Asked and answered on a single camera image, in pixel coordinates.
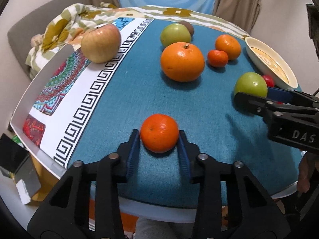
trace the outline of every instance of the tangerine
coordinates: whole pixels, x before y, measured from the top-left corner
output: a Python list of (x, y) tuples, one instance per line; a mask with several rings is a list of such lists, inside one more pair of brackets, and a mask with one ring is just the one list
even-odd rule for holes
[(215, 42), (215, 48), (227, 53), (229, 60), (235, 60), (241, 53), (241, 46), (234, 37), (223, 34)]
[(205, 58), (197, 46), (176, 42), (164, 49), (160, 64), (168, 78), (177, 82), (191, 82), (204, 71)]
[(207, 54), (207, 61), (213, 67), (221, 68), (227, 65), (228, 55), (224, 51), (211, 50)]
[(160, 154), (176, 145), (179, 129), (172, 117), (164, 114), (153, 114), (143, 122), (140, 135), (148, 150)]

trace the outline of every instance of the brown kiwi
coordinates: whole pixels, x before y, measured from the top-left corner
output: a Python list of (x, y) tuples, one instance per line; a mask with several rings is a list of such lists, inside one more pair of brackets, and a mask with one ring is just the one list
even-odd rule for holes
[(194, 30), (194, 27), (192, 26), (192, 24), (190, 24), (189, 22), (186, 22), (186, 21), (181, 21), (181, 22), (179, 22), (179, 24), (184, 25), (188, 29), (190, 36), (194, 35), (195, 30)]

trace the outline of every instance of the bowl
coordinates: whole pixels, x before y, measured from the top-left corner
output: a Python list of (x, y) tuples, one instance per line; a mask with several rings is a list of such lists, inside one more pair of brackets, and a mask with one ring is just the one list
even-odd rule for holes
[(246, 37), (245, 42), (250, 59), (263, 74), (270, 75), (279, 88), (293, 90), (298, 87), (295, 74), (276, 51), (253, 37)]

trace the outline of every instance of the hand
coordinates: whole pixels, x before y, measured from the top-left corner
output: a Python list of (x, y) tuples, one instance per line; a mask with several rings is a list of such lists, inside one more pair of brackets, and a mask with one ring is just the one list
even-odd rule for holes
[(299, 176), (297, 183), (297, 190), (302, 193), (306, 193), (310, 188), (309, 179), (315, 169), (316, 161), (318, 161), (318, 155), (310, 152), (306, 152), (299, 164)]

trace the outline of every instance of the black and white border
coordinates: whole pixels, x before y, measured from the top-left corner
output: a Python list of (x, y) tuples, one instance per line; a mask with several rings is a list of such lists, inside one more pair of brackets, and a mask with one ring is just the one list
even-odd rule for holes
[(103, 70), (100, 71), (96, 80), (92, 83), (88, 93), (84, 96), (81, 106), (76, 110), (73, 115), (72, 121), (67, 126), (63, 138), (60, 140), (56, 147), (56, 154), (53, 159), (66, 168), (68, 162), (74, 152), (76, 145), (87, 125), (95, 106), (98, 103), (103, 91), (119, 67), (120, 63), (144, 32), (147, 26), (152, 22), (151, 19), (146, 19), (140, 23), (138, 27), (127, 37), (122, 43), (117, 55), (109, 61)]

